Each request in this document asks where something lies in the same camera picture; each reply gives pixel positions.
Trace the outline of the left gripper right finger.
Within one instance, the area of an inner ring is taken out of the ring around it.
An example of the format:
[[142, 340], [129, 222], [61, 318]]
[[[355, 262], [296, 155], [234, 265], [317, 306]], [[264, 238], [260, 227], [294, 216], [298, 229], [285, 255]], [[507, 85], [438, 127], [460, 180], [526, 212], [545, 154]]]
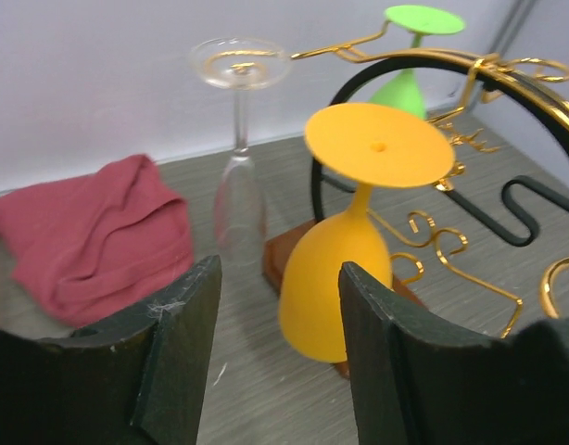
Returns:
[[569, 319], [496, 338], [339, 274], [362, 444], [569, 444]]

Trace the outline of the green goblet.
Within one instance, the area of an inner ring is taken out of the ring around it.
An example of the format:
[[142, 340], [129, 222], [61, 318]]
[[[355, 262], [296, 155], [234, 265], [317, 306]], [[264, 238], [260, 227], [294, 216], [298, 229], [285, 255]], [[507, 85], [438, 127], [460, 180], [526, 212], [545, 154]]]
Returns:
[[[391, 6], [385, 11], [386, 24], [393, 23], [411, 32], [411, 48], [428, 35], [452, 35], [465, 28], [464, 20], [447, 10], [422, 5]], [[402, 69], [369, 99], [371, 103], [398, 108], [420, 119], [426, 116], [424, 97], [413, 69]]]

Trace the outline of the gold wire glass rack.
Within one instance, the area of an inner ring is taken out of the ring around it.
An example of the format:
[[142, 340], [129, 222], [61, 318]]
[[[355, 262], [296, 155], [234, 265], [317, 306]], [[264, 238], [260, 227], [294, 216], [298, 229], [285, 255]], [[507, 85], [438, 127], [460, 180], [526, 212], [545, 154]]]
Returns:
[[[375, 53], [376, 35], [294, 54], [300, 61], [334, 56], [358, 66], [334, 96], [335, 104], [359, 101], [370, 84], [391, 81], [402, 69], [415, 75], [458, 75], [457, 102], [430, 111], [427, 122], [449, 140], [455, 163], [433, 184], [417, 188], [376, 187], [367, 215], [386, 242], [392, 288], [422, 306], [460, 317], [490, 314], [497, 336], [533, 318], [539, 268], [525, 263], [538, 256], [547, 263], [565, 252], [569, 235], [569, 190], [518, 153], [495, 126], [469, 115], [480, 105], [520, 134], [543, 131], [548, 146], [569, 162], [569, 100], [557, 87], [569, 81], [569, 67], [538, 57], [508, 60], [498, 53], [478, 55], [450, 48], [419, 46]], [[316, 223], [345, 210], [356, 184], [313, 159], [310, 168], [312, 217], [270, 239], [262, 272], [279, 289], [295, 245]]]

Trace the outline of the orange goblet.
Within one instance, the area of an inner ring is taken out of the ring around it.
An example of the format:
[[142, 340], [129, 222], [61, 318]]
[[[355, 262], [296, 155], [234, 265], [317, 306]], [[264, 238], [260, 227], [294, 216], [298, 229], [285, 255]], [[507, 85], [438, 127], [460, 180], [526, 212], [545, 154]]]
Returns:
[[314, 113], [305, 127], [311, 155], [351, 179], [348, 207], [316, 223], [295, 245], [284, 268], [278, 321], [284, 339], [318, 362], [347, 358], [338, 274], [353, 261], [392, 284], [387, 245], [367, 215], [376, 187], [417, 188], [442, 179], [455, 163], [446, 136], [408, 112], [371, 103], [343, 103]]

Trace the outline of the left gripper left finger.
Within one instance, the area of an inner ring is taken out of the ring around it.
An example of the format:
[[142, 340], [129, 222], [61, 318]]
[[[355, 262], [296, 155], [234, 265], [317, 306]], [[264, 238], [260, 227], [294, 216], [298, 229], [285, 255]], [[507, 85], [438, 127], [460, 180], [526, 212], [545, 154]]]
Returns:
[[221, 298], [209, 256], [69, 337], [0, 329], [0, 444], [193, 444]]

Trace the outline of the clear wine glass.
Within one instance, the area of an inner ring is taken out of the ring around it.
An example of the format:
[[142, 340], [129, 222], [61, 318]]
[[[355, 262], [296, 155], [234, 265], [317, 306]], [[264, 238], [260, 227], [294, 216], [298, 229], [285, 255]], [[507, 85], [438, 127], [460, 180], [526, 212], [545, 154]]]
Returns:
[[214, 235], [221, 259], [233, 266], [259, 262], [266, 236], [266, 206], [248, 143], [248, 97], [289, 72], [290, 57], [273, 42], [228, 37], [194, 47], [198, 76], [234, 95], [234, 147], [214, 200]]

